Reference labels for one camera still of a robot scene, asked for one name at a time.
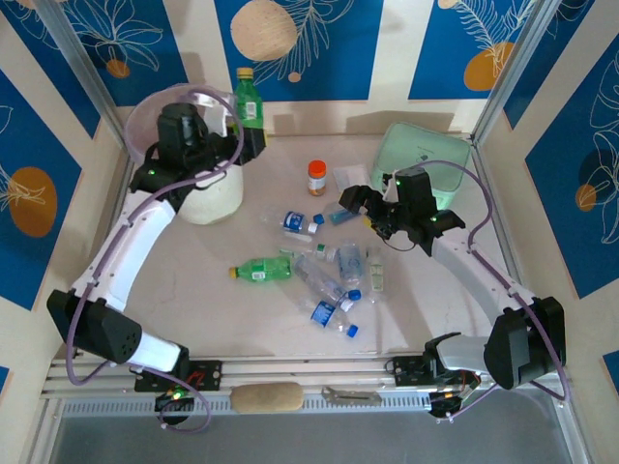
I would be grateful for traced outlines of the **light blue label bottle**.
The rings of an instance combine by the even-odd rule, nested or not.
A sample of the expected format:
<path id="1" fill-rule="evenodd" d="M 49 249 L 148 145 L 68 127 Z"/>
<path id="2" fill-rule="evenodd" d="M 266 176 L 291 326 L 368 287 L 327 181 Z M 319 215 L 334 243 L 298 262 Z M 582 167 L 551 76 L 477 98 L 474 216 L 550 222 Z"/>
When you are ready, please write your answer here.
<path id="1" fill-rule="evenodd" d="M 333 226 L 338 226 L 358 216 L 359 214 L 349 212 L 338 202 L 333 202 L 328 204 L 321 213 L 314 215 L 313 219 L 319 225 L 329 222 Z"/>

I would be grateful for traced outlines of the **dented green plastic bottle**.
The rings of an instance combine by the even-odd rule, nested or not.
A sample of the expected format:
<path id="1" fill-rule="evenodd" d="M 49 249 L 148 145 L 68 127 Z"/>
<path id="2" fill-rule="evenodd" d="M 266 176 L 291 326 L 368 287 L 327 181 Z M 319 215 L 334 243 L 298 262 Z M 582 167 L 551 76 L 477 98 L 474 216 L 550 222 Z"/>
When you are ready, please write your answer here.
<path id="1" fill-rule="evenodd" d="M 291 278 L 291 260 L 287 256 L 253 258 L 228 271 L 233 279 L 249 282 L 267 282 Z"/>

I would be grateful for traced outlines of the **clear pale-label blue-cap bottle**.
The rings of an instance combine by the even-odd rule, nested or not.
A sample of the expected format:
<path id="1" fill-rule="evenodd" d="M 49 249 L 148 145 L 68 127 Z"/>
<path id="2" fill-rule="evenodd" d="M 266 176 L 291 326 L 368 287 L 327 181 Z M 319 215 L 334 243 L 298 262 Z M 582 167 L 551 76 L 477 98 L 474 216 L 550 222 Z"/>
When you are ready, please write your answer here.
<path id="1" fill-rule="evenodd" d="M 359 246 L 351 241 L 340 244 L 338 252 L 339 277 L 351 294 L 353 301 L 362 299 L 361 284 L 364 277 L 364 266 Z"/>

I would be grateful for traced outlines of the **orange-lid jar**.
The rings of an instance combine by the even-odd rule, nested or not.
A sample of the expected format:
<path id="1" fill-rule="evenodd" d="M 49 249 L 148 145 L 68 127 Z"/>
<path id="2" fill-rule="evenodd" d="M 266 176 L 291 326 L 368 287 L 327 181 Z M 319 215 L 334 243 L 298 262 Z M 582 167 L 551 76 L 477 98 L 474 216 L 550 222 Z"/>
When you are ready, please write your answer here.
<path id="1" fill-rule="evenodd" d="M 309 193 L 320 196 L 326 190 L 327 164 L 321 159 L 314 159 L 308 164 Z"/>

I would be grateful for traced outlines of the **small blue-label white-cap bottle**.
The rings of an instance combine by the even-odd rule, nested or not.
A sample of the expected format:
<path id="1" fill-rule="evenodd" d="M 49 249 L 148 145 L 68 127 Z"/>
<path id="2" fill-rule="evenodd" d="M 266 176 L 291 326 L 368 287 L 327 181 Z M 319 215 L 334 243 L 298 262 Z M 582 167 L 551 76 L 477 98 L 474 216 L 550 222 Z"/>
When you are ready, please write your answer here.
<path id="1" fill-rule="evenodd" d="M 260 219 L 279 232 L 315 235 L 322 224 L 323 217 L 319 215 L 318 219 L 310 219 L 295 210 L 275 208 L 264 211 Z"/>

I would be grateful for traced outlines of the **blue-label blue-cap bottle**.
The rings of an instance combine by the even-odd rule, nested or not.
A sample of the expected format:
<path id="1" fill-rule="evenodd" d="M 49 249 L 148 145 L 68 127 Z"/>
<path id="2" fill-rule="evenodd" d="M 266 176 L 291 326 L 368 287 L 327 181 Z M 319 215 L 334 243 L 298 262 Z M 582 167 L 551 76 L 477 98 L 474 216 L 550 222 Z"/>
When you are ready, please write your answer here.
<path id="1" fill-rule="evenodd" d="M 299 304 L 300 310 L 305 316 L 322 330 L 341 334 L 348 338 L 354 338 L 359 331 L 357 325 L 353 324 L 346 313 L 324 301 L 305 300 Z"/>

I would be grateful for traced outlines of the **mint green plastic box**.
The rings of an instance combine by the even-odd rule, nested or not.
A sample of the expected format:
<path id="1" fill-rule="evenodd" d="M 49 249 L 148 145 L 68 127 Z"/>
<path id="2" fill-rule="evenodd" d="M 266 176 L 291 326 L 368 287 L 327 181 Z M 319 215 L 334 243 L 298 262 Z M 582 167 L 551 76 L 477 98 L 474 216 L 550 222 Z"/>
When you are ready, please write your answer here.
<path id="1" fill-rule="evenodd" d="M 384 176 L 413 165 L 437 160 L 465 167 L 471 154 L 470 144 L 460 138 L 423 129 L 407 123 L 389 126 L 374 158 L 370 174 L 371 186 L 379 191 L 387 188 Z M 463 173 L 442 163 L 425 166 L 432 194 L 439 210 L 448 209 L 458 191 Z"/>

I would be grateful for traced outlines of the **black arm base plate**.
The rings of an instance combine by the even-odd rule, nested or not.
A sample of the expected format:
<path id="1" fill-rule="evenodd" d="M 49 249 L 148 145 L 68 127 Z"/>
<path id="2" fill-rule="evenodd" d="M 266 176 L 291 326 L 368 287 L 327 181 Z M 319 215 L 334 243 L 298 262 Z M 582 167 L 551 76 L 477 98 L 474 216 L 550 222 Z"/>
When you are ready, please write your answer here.
<path id="1" fill-rule="evenodd" d="M 221 385 L 221 368 L 221 361 L 191 360 L 181 367 L 175 376 L 199 392 L 217 392 Z M 176 388 L 182 388 L 182 386 L 146 371 L 136 375 L 133 386 L 136 392 L 168 392 Z"/>
<path id="2" fill-rule="evenodd" d="M 471 371 L 449 370 L 441 362 L 424 356 L 398 356 L 391 359 L 397 387 L 447 387 L 480 385 L 480 378 Z"/>

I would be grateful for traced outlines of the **clear plastic pouch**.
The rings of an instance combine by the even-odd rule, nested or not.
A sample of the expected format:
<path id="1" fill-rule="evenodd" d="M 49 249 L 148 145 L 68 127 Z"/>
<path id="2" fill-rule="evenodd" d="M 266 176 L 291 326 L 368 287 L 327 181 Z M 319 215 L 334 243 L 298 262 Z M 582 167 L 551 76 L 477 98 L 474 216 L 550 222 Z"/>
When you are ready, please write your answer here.
<path id="1" fill-rule="evenodd" d="M 363 164 L 336 167 L 333 176 L 339 192 L 349 187 L 368 186 L 370 183 L 367 168 Z"/>

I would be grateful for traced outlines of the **aluminium frame post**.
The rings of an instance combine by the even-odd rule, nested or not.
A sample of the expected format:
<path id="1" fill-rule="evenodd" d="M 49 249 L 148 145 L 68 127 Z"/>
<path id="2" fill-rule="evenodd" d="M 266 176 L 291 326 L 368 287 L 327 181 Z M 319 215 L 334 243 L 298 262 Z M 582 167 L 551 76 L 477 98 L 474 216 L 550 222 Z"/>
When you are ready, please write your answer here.
<path id="1" fill-rule="evenodd" d="M 509 59 L 490 92 L 486 105 L 470 133 L 471 144 L 480 152 L 505 102 L 537 49 L 562 0 L 537 0 L 532 14 L 523 25 Z"/>
<path id="2" fill-rule="evenodd" d="M 49 35 L 89 100 L 106 122 L 115 141 L 128 155 L 116 105 L 63 9 L 55 0 L 33 0 L 33 3 Z"/>

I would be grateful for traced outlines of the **square clear green-band bottle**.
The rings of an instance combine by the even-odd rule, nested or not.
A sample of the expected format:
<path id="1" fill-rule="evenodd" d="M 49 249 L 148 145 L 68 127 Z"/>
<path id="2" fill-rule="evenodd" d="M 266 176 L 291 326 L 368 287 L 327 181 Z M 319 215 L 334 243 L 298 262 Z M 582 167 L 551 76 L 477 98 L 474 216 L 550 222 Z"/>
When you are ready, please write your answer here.
<path id="1" fill-rule="evenodd" d="M 334 262 L 337 257 L 338 249 L 325 244 L 289 244 L 280 245 L 279 252 L 281 254 L 296 258 L 301 255 L 313 257 L 319 261 Z"/>

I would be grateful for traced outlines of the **aluminium front rail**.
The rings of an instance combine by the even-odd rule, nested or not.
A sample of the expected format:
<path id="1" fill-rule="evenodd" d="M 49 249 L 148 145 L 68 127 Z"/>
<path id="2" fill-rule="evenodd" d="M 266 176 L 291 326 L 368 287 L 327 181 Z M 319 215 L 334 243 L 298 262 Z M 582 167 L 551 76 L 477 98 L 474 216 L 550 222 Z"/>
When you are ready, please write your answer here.
<path id="1" fill-rule="evenodd" d="M 218 392 L 229 392 L 235 387 L 253 384 L 294 382 L 308 392 L 320 392 L 323 387 L 334 389 L 379 391 L 396 388 L 432 391 L 434 386 L 397 387 L 391 359 L 369 356 L 338 359 L 309 358 L 220 358 L 200 361 L 221 361 L 221 385 Z M 113 396 L 137 392 L 133 389 L 135 377 L 142 371 L 131 372 L 127 366 L 109 366 L 100 371 L 84 386 L 70 382 L 66 363 L 55 360 L 44 379 L 42 396 L 45 398 Z"/>

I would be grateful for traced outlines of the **purple plastic bin liner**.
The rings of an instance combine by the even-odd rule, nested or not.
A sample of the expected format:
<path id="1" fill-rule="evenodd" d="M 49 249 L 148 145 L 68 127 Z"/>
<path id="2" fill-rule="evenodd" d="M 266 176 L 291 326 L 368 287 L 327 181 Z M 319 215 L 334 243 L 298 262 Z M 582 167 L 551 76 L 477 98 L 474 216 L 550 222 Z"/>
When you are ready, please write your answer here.
<path id="1" fill-rule="evenodd" d="M 209 96 L 211 93 L 217 94 L 232 109 L 236 108 L 237 99 L 233 93 L 224 92 L 206 84 L 175 84 L 150 95 L 133 109 L 124 128 L 124 140 L 130 158 L 136 165 L 141 165 L 144 162 L 146 150 L 159 140 L 157 120 L 167 104 L 175 102 L 192 103 L 197 107 L 198 114 L 203 119 L 204 109 L 192 101 L 190 92 L 193 90 L 204 92 Z M 227 124 L 231 121 L 230 112 L 230 116 L 227 117 Z"/>

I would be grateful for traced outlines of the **smooth green plastic bottle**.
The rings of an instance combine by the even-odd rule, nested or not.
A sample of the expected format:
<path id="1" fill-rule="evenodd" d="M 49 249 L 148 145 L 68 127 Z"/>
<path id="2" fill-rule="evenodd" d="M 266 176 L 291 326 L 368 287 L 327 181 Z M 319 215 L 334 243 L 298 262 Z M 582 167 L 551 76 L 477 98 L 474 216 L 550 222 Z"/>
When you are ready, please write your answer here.
<path id="1" fill-rule="evenodd" d="M 245 128 L 263 130 L 263 102 L 253 81 L 252 68 L 238 68 L 238 79 L 234 94 L 237 99 L 237 113 Z"/>

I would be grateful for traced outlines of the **clear green-cap bottle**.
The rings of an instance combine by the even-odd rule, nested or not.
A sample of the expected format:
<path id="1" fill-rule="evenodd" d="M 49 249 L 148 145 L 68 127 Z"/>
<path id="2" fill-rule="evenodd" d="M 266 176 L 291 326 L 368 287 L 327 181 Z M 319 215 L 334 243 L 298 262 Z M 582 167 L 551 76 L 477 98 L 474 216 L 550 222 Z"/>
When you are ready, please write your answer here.
<path id="1" fill-rule="evenodd" d="M 377 303 L 385 295 L 385 263 L 379 247 L 367 248 L 367 265 L 369 298 L 373 303 Z"/>

